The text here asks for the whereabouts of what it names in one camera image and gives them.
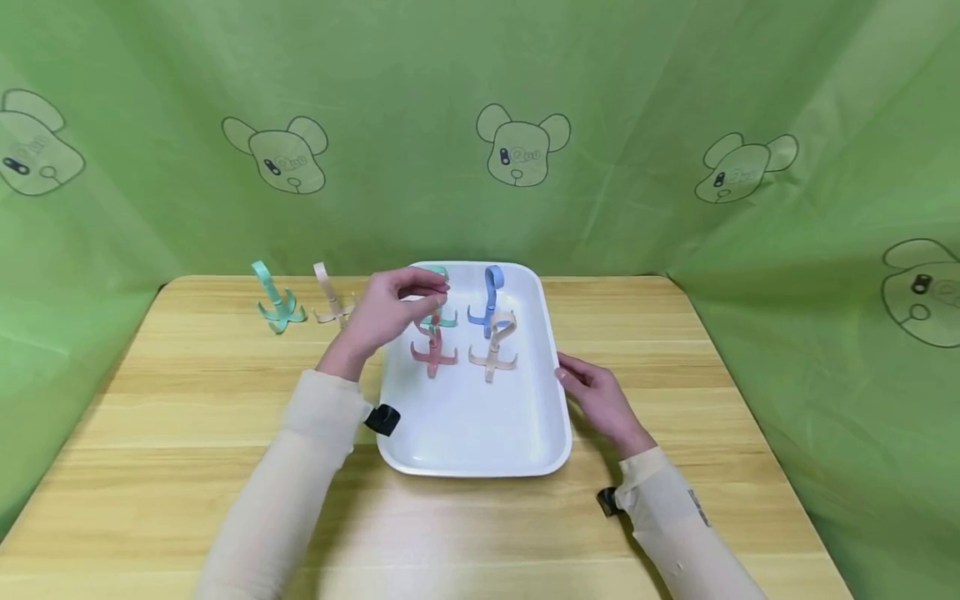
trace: mint green hook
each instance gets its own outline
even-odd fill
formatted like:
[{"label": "mint green hook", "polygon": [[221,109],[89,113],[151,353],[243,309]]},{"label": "mint green hook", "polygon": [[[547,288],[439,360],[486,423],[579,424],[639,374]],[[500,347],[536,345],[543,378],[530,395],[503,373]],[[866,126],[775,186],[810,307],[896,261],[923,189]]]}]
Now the mint green hook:
[{"label": "mint green hook", "polygon": [[260,280],[260,285],[267,291],[267,296],[276,309],[276,312],[270,312],[263,307],[262,302],[256,304],[256,307],[260,309],[260,314],[267,320],[267,325],[270,326],[270,329],[272,329],[274,333],[280,334],[287,328],[288,323],[302,323],[306,321],[306,310],[303,309],[303,306],[300,307],[299,311],[296,310],[297,298],[294,296],[294,293],[290,291],[290,288],[285,288],[286,299],[284,299],[276,289],[274,276],[270,275],[270,270],[267,269],[267,265],[263,264],[262,260],[257,260],[252,266],[253,272],[256,273],[256,277]]},{"label": "mint green hook", "polygon": [[[440,265],[420,265],[421,269],[426,269],[427,271],[433,271],[434,273],[439,273],[444,276],[444,279],[450,281],[450,274],[446,271],[446,267]],[[453,311],[453,319],[443,319],[437,323],[440,327],[456,327],[457,326],[457,311]],[[430,333],[433,333],[433,315],[427,315],[423,321],[420,321],[421,325],[427,325]]]}]

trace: sleeve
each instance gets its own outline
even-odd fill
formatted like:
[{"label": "sleeve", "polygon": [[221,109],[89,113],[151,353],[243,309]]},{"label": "sleeve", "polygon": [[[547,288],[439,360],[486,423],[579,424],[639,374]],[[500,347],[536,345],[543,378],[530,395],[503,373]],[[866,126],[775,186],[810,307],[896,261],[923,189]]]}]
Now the sleeve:
[{"label": "sleeve", "polygon": [[304,371],[283,423],[221,525],[197,600],[274,600],[303,560],[327,488],[372,407],[356,383]]},{"label": "sleeve", "polygon": [[766,596],[710,526],[681,473],[657,446],[620,463],[617,505],[674,600],[755,600]]}]

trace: cartoon bear print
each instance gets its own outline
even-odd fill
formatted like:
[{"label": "cartoon bear print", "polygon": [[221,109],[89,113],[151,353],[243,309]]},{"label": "cartoon bear print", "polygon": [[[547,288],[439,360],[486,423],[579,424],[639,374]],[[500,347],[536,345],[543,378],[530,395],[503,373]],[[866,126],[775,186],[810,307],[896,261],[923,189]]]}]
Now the cartoon bear print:
[{"label": "cartoon bear print", "polygon": [[491,104],[477,117],[477,133],[493,144],[487,169],[496,179],[516,187],[543,183],[547,155],[561,150],[570,141],[570,122],[551,114],[539,125],[514,121],[499,104]]},{"label": "cartoon bear print", "polygon": [[326,133],[310,117],[295,117],[282,132],[258,132],[233,117],[221,126],[234,148],[253,156],[260,177],[272,187],[291,194],[312,194],[324,187],[326,177],[314,157],[326,150]]},{"label": "cartoon bear print", "polygon": [[937,348],[960,347],[960,260],[939,242],[900,242],[883,262],[901,269],[880,293],[890,317],[907,333]]},{"label": "cartoon bear print", "polygon": [[704,154],[704,164],[713,172],[697,184],[697,198],[711,204],[742,200],[760,187],[765,173],[793,164],[799,150],[800,143],[789,133],[766,145],[745,145],[742,135],[728,133]]},{"label": "cartoon bear print", "polygon": [[24,196],[42,196],[77,177],[84,157],[56,135],[60,111],[26,89],[0,99],[0,178]]}]

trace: green curtain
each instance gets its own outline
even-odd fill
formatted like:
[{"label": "green curtain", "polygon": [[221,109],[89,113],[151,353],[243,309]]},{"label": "green curtain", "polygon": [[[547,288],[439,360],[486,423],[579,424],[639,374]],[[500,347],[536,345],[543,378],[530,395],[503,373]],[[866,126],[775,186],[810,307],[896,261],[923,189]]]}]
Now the green curtain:
[{"label": "green curtain", "polygon": [[953,0],[11,5],[0,533],[163,283],[499,259],[671,276],[854,593],[949,596],[958,21]]}]

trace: white tray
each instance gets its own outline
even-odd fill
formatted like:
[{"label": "white tray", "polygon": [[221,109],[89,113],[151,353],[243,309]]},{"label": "white tray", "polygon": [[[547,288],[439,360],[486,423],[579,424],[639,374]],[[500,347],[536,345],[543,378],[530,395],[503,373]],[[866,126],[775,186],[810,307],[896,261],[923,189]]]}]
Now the white tray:
[{"label": "white tray", "polygon": [[[497,310],[514,311],[516,331],[500,347],[500,357],[517,356],[512,371],[497,370],[493,382],[484,368],[468,360],[486,357],[490,346],[483,326],[467,320],[483,316],[487,303],[484,272],[491,264],[503,271]],[[540,279],[514,263],[425,261],[415,266],[447,269],[450,292],[443,317],[444,355],[456,348],[459,362],[440,365],[437,376],[415,361],[410,342],[427,351],[428,339],[410,325],[386,346],[380,401],[396,408],[400,423],[391,437],[377,436],[381,456],[411,475],[436,477],[527,477],[560,468],[570,455],[572,435],[564,390],[554,376],[557,347]]]}]

